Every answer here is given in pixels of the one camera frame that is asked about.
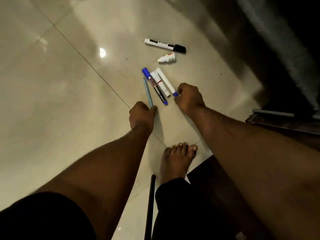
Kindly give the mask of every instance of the forearm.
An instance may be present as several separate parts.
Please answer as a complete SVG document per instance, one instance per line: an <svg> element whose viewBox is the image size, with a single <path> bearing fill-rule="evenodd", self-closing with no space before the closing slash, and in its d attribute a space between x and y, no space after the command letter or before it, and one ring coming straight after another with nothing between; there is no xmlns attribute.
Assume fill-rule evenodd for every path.
<svg viewBox="0 0 320 240"><path fill-rule="evenodd" d="M316 226L320 223L320 153L205 107L190 118L244 198L276 237L319 238Z"/></svg>
<svg viewBox="0 0 320 240"><path fill-rule="evenodd" d="M83 156L37 192L61 193L87 214L98 239L111 239L133 187L150 132L143 126Z"/></svg>

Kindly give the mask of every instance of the foot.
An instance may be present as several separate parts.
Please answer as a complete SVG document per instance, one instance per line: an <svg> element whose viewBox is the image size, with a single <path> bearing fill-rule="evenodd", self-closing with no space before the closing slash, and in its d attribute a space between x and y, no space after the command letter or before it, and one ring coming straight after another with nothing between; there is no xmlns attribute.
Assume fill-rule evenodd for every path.
<svg viewBox="0 0 320 240"><path fill-rule="evenodd" d="M164 184L176 178L185 178L197 150L196 145L188 146L186 142L174 145L172 148L168 147L161 160L160 183Z"/></svg>

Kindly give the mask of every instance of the black cap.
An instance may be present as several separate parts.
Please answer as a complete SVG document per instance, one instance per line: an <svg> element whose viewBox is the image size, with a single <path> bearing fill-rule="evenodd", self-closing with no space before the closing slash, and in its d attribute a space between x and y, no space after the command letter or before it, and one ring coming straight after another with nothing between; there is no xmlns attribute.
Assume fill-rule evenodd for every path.
<svg viewBox="0 0 320 240"><path fill-rule="evenodd" d="M187 52L186 47L181 46L181 45L178 45L178 44L175 44L175 45L174 45L173 51L175 51L175 52L181 52L181 53L186 53L186 52Z"/></svg>

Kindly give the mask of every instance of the pencil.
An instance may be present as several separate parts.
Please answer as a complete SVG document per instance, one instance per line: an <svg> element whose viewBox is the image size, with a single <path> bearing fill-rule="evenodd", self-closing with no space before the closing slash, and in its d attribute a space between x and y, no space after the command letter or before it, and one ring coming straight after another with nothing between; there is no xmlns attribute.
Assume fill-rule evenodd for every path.
<svg viewBox="0 0 320 240"><path fill-rule="evenodd" d="M146 81L145 78L143 78L143 84L144 84L144 88L146 90L146 96L148 97L149 107L151 108L153 106L153 103L152 103L152 99L151 99L151 96L150 96L148 84L147 84L147 81Z"/></svg>

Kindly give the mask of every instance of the blue cap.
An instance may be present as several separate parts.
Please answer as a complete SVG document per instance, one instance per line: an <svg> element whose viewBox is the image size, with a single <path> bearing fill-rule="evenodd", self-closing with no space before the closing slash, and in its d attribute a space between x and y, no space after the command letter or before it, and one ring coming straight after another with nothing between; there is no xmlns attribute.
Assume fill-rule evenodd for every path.
<svg viewBox="0 0 320 240"><path fill-rule="evenodd" d="M150 72L148 71L148 69L145 67L142 69L143 74L146 76L146 78L149 80Z"/></svg>

